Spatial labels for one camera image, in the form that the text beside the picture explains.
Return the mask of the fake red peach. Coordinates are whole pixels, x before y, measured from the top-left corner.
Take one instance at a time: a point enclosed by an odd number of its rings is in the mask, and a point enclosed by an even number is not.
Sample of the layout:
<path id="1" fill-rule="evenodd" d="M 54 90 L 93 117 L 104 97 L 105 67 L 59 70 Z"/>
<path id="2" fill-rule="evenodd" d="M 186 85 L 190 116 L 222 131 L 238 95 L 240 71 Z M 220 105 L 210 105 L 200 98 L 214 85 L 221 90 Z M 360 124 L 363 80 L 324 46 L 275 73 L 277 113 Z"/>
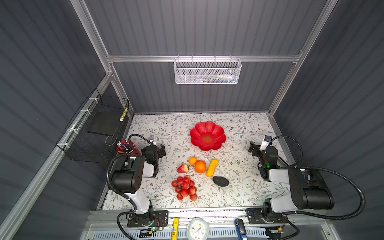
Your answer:
<path id="1" fill-rule="evenodd" d="M 188 164 L 182 164 L 178 169 L 177 172 L 179 174 L 187 174 L 190 171 L 190 165 Z"/>

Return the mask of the small fake orange tangerine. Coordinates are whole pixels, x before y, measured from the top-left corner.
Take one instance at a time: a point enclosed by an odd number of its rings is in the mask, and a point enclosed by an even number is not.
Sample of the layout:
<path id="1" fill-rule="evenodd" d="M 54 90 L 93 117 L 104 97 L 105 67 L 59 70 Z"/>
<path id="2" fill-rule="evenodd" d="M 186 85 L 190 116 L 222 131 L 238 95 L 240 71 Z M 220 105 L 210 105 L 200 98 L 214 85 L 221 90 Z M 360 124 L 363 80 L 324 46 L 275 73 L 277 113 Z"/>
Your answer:
<path id="1" fill-rule="evenodd" d="M 193 158 L 190 158 L 189 160 L 189 164 L 191 166 L 194 166 L 196 164 L 196 162 L 198 161 L 198 159 L 196 157 L 193 157 Z"/>

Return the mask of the fake red grape bunch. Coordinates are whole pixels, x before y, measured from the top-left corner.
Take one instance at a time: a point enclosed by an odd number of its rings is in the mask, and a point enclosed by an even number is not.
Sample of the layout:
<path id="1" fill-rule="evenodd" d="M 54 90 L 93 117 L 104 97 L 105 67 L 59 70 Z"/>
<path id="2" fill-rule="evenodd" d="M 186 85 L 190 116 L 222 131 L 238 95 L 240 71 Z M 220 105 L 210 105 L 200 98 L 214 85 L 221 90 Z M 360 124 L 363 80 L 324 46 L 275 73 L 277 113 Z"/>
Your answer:
<path id="1" fill-rule="evenodd" d="M 171 182 L 171 185 L 175 189 L 177 199 L 180 202 L 187 199 L 194 202 L 198 199 L 195 182 L 190 176 L 178 177 L 175 181 Z"/>

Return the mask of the fake dark avocado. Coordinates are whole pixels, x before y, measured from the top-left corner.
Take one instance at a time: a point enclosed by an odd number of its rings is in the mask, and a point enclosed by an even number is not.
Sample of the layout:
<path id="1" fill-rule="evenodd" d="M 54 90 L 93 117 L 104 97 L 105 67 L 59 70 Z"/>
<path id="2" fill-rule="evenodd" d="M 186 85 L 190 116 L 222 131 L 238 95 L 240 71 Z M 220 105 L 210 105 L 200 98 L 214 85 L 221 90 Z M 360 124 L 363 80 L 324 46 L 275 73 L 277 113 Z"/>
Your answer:
<path id="1" fill-rule="evenodd" d="M 230 183 L 228 179 L 219 176 L 214 176 L 212 180 L 219 187 L 227 187 Z"/>

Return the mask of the fake yellow corn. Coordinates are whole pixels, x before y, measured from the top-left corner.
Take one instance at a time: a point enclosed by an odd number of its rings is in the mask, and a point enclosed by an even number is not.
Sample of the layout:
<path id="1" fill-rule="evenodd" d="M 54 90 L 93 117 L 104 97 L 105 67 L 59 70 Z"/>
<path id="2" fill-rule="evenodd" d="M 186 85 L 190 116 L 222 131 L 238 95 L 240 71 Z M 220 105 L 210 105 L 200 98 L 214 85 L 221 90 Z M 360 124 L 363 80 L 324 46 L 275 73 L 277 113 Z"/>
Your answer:
<path id="1" fill-rule="evenodd" d="M 206 176 L 208 178 L 212 178 L 214 176 L 214 173 L 215 173 L 215 170 L 216 170 L 216 167 L 218 166 L 219 164 L 219 161 L 216 160 L 216 159 L 213 159 L 210 163 L 210 166 L 206 172 Z"/>

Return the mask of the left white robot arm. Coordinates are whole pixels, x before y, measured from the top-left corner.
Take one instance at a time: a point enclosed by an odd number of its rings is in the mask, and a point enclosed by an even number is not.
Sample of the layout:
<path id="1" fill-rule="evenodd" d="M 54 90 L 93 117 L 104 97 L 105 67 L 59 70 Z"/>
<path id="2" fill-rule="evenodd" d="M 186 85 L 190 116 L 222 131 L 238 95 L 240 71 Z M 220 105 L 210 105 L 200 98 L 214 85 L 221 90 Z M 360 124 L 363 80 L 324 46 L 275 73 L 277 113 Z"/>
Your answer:
<path id="1" fill-rule="evenodd" d="M 155 219 L 152 202 L 145 197 L 141 184 L 143 178 L 154 178 L 159 172 L 159 159 L 166 155 L 165 146 L 149 145 L 142 155 L 124 153 L 116 156 L 108 165 L 109 190 L 132 205 L 129 225 L 149 226 Z"/>

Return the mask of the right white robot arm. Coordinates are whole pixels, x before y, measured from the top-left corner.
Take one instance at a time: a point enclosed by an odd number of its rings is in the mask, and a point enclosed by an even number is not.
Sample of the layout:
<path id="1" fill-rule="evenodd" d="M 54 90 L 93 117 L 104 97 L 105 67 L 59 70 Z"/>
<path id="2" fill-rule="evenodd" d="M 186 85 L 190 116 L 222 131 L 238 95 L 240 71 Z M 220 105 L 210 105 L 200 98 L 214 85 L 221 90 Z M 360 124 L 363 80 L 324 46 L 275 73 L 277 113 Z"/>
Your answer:
<path id="1" fill-rule="evenodd" d="M 258 170 L 266 182 L 284 183 L 290 187 L 290 193 L 282 197 L 267 198 L 258 214 L 266 223 L 273 223 L 282 213 L 298 210 L 330 210 L 334 207 L 334 198 L 320 171 L 304 170 L 292 166 L 278 166 L 279 151 L 272 146 L 273 138 L 265 136 L 257 145 L 250 142 L 248 152 L 259 158 Z"/>

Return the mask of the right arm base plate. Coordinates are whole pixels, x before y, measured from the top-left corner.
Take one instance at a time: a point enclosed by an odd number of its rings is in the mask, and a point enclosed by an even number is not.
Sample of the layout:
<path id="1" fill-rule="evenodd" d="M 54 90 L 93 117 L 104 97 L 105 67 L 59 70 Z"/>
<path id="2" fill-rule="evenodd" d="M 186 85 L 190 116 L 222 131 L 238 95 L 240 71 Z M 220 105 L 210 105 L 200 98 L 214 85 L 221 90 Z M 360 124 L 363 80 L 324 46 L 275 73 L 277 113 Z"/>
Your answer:
<path id="1" fill-rule="evenodd" d="M 287 221 L 280 213 L 268 212 L 263 208 L 248 208 L 246 209 L 246 215 L 250 224 L 283 224 Z"/>

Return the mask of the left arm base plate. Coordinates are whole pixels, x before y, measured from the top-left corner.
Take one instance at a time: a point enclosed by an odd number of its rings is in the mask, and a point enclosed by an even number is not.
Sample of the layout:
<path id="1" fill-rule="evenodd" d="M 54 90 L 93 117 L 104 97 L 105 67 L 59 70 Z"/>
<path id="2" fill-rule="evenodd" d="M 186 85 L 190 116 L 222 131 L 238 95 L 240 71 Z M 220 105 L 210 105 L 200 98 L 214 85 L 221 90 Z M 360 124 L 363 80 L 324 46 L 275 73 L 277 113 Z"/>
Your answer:
<path id="1" fill-rule="evenodd" d="M 168 225 L 168 211 L 154 211 L 146 214 L 130 214 L 128 216 L 128 228 L 141 227 L 166 227 Z"/>

